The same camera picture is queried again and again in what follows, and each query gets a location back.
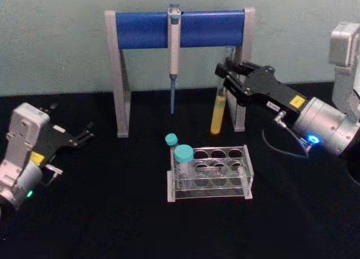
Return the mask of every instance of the robotic arm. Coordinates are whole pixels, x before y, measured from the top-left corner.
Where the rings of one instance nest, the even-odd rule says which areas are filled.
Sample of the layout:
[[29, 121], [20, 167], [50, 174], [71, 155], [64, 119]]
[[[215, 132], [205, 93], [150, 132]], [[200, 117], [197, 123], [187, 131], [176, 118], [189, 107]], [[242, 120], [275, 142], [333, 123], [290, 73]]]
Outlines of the robotic arm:
[[93, 137], [89, 130], [92, 123], [73, 137], [50, 123], [50, 110], [39, 110], [23, 103], [12, 113], [6, 135], [8, 146], [0, 164], [1, 220], [19, 209], [32, 190], [46, 180], [48, 172], [51, 177], [44, 183], [46, 186], [62, 174], [62, 170], [49, 164], [59, 149], [77, 148]]
[[348, 23], [331, 35], [330, 63], [336, 65], [332, 99], [339, 110], [280, 83], [271, 66], [226, 60], [215, 73], [225, 78], [224, 86], [241, 106], [257, 103], [273, 111], [274, 121], [297, 137], [306, 152], [319, 143], [331, 154], [346, 155], [360, 141], [359, 37], [360, 24]]

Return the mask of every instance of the blue padded bar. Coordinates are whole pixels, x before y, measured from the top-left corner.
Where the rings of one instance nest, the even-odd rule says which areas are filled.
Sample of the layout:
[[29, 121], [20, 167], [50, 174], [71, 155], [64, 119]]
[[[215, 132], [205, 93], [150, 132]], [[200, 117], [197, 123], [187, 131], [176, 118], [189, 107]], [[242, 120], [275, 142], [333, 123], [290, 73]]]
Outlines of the blue padded bar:
[[[181, 47], [242, 45], [245, 13], [237, 11], [191, 11], [181, 17]], [[121, 49], [167, 48], [168, 14], [116, 13]]]

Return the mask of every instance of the pipette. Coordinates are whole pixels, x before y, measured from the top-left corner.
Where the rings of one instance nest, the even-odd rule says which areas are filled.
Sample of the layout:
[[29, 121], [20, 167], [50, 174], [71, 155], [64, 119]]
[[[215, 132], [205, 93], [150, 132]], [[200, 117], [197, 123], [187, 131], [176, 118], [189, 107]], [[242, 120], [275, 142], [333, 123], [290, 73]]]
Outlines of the pipette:
[[171, 80], [170, 112], [174, 114], [175, 86], [179, 73], [181, 11], [179, 4], [170, 4], [168, 10], [168, 51], [169, 74]]

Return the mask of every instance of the test tube rack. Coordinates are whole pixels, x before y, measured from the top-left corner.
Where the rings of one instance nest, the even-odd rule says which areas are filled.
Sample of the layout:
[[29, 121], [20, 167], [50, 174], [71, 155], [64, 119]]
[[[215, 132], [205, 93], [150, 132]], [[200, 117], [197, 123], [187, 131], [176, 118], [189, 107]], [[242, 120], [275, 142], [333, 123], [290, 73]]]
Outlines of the test tube rack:
[[186, 174], [180, 173], [173, 150], [170, 150], [168, 202], [209, 197], [253, 198], [251, 186], [254, 171], [246, 145], [193, 150], [194, 159]]

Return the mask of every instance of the green indicator light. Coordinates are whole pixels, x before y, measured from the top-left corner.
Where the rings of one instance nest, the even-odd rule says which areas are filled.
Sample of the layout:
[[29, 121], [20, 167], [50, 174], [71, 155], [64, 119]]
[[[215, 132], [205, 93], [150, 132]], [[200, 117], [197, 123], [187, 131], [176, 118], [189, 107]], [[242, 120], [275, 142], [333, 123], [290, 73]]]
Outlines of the green indicator light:
[[29, 198], [29, 197], [31, 197], [32, 195], [33, 195], [33, 191], [31, 190], [31, 191], [28, 192], [28, 194], [27, 194], [26, 197]]

